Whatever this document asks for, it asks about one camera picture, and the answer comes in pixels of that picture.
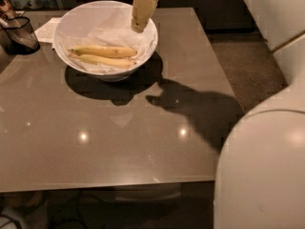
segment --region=table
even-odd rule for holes
[[[36,29],[63,13],[26,15]],[[152,20],[156,53],[117,83],[78,73],[50,44],[0,48],[0,192],[214,180],[243,113],[194,10]]]

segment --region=bowl rim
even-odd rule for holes
[[[86,4],[83,4],[83,5],[77,6],[77,7],[73,8],[73,9],[69,10],[68,12],[66,12],[66,13],[62,16],[62,18],[61,18],[59,24],[57,25],[57,27],[56,27],[56,29],[55,29],[55,31],[54,31],[53,46],[54,46],[54,49],[55,49],[57,55],[60,57],[61,60],[63,60],[68,66],[74,68],[75,70],[77,70],[77,71],[79,71],[79,72],[81,72],[81,73],[86,73],[86,74],[89,74],[89,75],[91,75],[91,76],[107,77],[107,78],[108,78],[108,77],[124,77],[124,76],[130,75],[131,73],[133,73],[134,71],[136,71],[138,68],[140,68],[141,66],[143,66],[143,65],[145,64],[145,62],[144,62],[143,64],[141,64],[141,65],[138,65],[138,66],[133,67],[133,68],[131,68],[131,69],[127,69],[127,70],[125,70],[125,71],[123,71],[123,72],[118,72],[118,73],[91,73],[91,72],[88,72],[88,71],[86,71],[86,70],[84,70],[84,69],[81,69],[81,68],[79,68],[79,67],[73,66],[73,65],[71,64],[71,62],[70,62],[68,59],[64,58],[63,55],[62,55],[62,53],[59,52],[58,43],[55,43],[55,37],[56,37],[56,35],[58,34],[57,31],[60,29],[60,24],[62,23],[62,20],[63,20],[66,16],[71,15],[73,12],[75,12],[75,11],[78,10],[79,8],[86,8],[86,7],[90,7],[91,5],[97,5],[95,8],[98,8],[100,5],[106,5],[106,4],[116,4],[116,5],[121,5],[122,8],[132,8],[132,5],[130,5],[130,4],[128,4],[128,3],[123,3],[123,2],[118,2],[118,1],[112,1],[112,0],[93,1],[93,2],[90,2],[90,3],[86,3]],[[156,25],[154,24],[154,22],[153,22],[153,20],[152,20],[151,18],[150,18],[150,20],[149,20],[149,24],[152,24],[152,29],[153,29],[153,31],[155,32],[156,37],[155,37],[154,42],[153,42],[153,50],[152,50],[152,52],[149,54],[148,60],[149,60],[149,59],[152,57],[152,55],[154,54],[155,49],[156,49],[156,47],[157,47],[157,45],[158,45],[158,38],[159,38],[159,37],[158,37],[158,30],[157,30]]]

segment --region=white napkin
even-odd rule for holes
[[[35,31],[39,42],[53,43],[55,29],[60,22],[61,18],[52,18],[42,27]]]

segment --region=cup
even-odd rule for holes
[[[30,19],[15,17],[9,19],[2,27],[11,41],[11,47],[16,54],[30,54],[40,49],[40,45]]]

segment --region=cable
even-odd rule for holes
[[[16,229],[22,229],[21,223],[19,222],[19,220],[14,219],[12,217],[9,217],[7,215],[1,214],[0,218],[5,218],[8,219],[9,221],[3,225],[0,226],[0,228],[4,228],[6,225],[13,223],[16,227]]]
[[[68,199],[63,205],[62,205],[62,208],[64,209],[66,206],[69,206],[71,205],[72,203],[75,203],[75,212],[76,212],[76,215],[77,215],[77,218],[67,218],[67,219],[61,219],[60,221],[55,221],[54,219],[51,219],[50,220],[50,223],[49,223],[49,229],[55,229],[55,228],[59,228],[63,225],[67,225],[69,223],[78,223],[79,225],[82,226],[82,228],[84,229],[90,229],[89,226],[86,224],[83,216],[82,216],[82,213],[80,211],[80,202],[82,199],[84,198],[93,198],[94,200],[97,200],[97,202],[99,203],[105,203],[105,201],[97,196],[94,196],[94,195],[84,195],[83,194],[83,190],[80,190],[79,193],[73,197],[73,198],[70,198]]]
[[[31,213],[33,213],[34,211],[36,211],[38,208],[40,208],[41,206],[44,206],[48,200],[48,198],[50,197],[50,193],[47,191],[43,191],[42,192],[42,197],[39,200],[39,202],[35,205],[32,206],[24,206],[21,205],[19,207],[14,208],[16,211],[18,211],[18,213],[20,213],[22,216],[27,216],[30,215]]]

